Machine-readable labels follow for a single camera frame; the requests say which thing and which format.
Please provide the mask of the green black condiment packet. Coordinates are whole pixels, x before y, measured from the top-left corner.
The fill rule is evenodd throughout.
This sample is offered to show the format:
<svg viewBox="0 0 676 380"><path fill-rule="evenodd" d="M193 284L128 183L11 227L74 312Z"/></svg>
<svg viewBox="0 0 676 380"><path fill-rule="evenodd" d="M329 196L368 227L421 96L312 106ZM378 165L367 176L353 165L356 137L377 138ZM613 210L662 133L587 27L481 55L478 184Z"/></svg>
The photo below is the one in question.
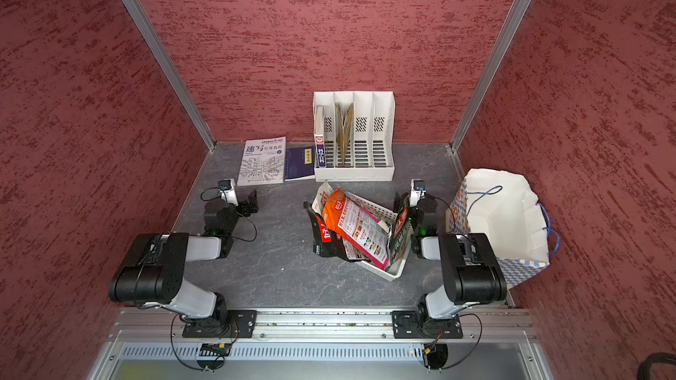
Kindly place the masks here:
<svg viewBox="0 0 676 380"><path fill-rule="evenodd" d="M397 222L396 218L390 232L390 239L388 242L389 265L392 266L403 258L408 239L409 239L409 220L404 222Z"/></svg>

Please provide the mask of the pink edged condiment packet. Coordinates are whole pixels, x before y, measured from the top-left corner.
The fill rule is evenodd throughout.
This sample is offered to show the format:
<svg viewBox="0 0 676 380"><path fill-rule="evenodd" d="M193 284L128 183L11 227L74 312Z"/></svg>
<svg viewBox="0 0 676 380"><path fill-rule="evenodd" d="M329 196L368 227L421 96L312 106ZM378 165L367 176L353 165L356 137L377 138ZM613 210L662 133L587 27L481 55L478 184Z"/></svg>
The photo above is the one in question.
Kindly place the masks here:
<svg viewBox="0 0 676 380"><path fill-rule="evenodd" d="M349 198L343 208L340 227L343 229L343 237L366 254L373 265L379 269L388 267L388 232Z"/></svg>

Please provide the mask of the blue checkered paper bag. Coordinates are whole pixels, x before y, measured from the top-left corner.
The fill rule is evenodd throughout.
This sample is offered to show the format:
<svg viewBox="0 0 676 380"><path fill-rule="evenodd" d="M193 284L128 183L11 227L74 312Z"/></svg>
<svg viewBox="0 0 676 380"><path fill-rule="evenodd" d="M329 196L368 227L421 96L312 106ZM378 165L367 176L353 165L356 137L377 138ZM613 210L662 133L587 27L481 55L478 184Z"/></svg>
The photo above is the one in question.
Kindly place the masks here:
<svg viewBox="0 0 676 380"><path fill-rule="evenodd" d="M527 179L507 171L469 170L445 213L445 228L486 235L510 289L549 267L561 246Z"/></svg>

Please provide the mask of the orange condiment packet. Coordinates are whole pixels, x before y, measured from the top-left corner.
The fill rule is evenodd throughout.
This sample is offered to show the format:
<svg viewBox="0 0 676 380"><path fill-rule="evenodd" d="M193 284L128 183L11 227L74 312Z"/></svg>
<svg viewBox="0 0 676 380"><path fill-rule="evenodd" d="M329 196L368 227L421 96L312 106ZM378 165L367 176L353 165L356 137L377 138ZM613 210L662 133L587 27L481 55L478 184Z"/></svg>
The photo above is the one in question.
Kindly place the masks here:
<svg viewBox="0 0 676 380"><path fill-rule="evenodd" d="M343 231L343 229L340 227L340 220L343 215L343 208L346 202L347 197L341 189L334 191L334 193L329 195L329 198L327 198L327 202L325 203L324 209L322 211L322 217L329 230L332 230L336 233L341 233Z"/></svg>

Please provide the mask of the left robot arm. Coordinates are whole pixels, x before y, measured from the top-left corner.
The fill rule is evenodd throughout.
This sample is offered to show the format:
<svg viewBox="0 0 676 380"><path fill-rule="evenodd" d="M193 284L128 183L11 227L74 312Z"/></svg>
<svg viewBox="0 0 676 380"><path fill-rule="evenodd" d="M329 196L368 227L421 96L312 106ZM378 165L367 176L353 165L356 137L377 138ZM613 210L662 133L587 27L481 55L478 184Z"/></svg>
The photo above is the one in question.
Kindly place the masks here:
<svg viewBox="0 0 676 380"><path fill-rule="evenodd" d="M227 258L234 242L241 240L233 234L238 221L258 211L256 191L238 204L214 198L205 202L202 236L138 235L109 284L110 300L139 310L162 308L174 313L185 323L185 338L251 337L256 311L229 311L222 294L196 286L184 274L188 262Z"/></svg>

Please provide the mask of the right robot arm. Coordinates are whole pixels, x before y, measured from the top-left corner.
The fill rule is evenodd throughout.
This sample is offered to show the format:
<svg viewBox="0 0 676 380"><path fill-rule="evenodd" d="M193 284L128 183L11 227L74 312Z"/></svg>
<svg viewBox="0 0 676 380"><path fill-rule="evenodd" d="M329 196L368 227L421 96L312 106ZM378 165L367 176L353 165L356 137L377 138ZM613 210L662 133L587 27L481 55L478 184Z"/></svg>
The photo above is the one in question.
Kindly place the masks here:
<svg viewBox="0 0 676 380"><path fill-rule="evenodd" d="M482 233L437 233L437 203L421 191L398 199L398 220L406 223L410 251L440 263L442 286L424 294L412 311L393 311L396 339L460 339L461 314L504 300L507 282L489 239Z"/></svg>

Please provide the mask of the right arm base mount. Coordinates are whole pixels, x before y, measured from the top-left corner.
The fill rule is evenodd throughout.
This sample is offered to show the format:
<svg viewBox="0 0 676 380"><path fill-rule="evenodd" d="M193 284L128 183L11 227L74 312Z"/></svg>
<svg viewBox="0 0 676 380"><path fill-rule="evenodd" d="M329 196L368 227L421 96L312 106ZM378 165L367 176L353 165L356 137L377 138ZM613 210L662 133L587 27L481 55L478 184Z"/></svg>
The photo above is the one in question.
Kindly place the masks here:
<svg viewBox="0 0 676 380"><path fill-rule="evenodd" d="M395 339L440 339L463 338L458 318L434 319L421 316L416 311L392 311L392 327Z"/></svg>

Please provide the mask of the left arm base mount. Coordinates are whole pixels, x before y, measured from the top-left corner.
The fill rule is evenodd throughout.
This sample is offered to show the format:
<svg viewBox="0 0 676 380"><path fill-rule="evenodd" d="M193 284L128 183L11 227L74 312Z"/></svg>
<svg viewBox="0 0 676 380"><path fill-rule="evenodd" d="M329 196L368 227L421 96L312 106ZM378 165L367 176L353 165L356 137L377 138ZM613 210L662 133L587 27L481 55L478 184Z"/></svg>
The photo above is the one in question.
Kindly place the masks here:
<svg viewBox="0 0 676 380"><path fill-rule="evenodd" d="M182 337L186 339L251 339L258 312L255 310L227 311L223 320L188 318Z"/></svg>

